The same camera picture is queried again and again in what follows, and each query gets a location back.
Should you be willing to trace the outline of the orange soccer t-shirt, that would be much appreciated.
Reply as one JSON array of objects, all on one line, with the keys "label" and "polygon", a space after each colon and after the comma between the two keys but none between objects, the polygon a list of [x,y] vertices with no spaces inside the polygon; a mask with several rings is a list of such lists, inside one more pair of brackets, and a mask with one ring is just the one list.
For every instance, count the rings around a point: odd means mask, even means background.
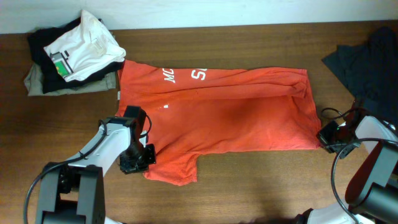
[{"label": "orange soccer t-shirt", "polygon": [[155,146],[149,180],[197,181],[207,154],[316,149],[321,128],[307,71],[157,68],[125,61],[118,73],[118,115],[140,106]]}]

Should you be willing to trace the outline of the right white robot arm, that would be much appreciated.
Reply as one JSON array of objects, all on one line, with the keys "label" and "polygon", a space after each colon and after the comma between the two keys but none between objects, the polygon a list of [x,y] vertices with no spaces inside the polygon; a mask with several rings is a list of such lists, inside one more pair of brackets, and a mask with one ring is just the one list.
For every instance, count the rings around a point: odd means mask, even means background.
[{"label": "right white robot arm", "polygon": [[369,155],[350,180],[345,199],[338,196],[335,171],[340,151],[331,168],[331,187],[336,203],[308,209],[292,223],[397,223],[397,136],[392,126],[374,116],[361,119],[356,139],[347,149],[363,144]]}]

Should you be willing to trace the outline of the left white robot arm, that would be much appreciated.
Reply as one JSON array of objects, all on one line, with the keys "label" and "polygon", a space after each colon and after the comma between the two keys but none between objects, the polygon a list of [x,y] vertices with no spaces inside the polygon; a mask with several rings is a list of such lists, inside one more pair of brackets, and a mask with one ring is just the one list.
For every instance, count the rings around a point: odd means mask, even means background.
[{"label": "left white robot arm", "polygon": [[40,185],[36,223],[114,223],[107,217],[104,177],[115,160],[124,174],[155,164],[154,145],[143,130],[149,118],[110,117],[74,156],[50,162],[36,177]]}]

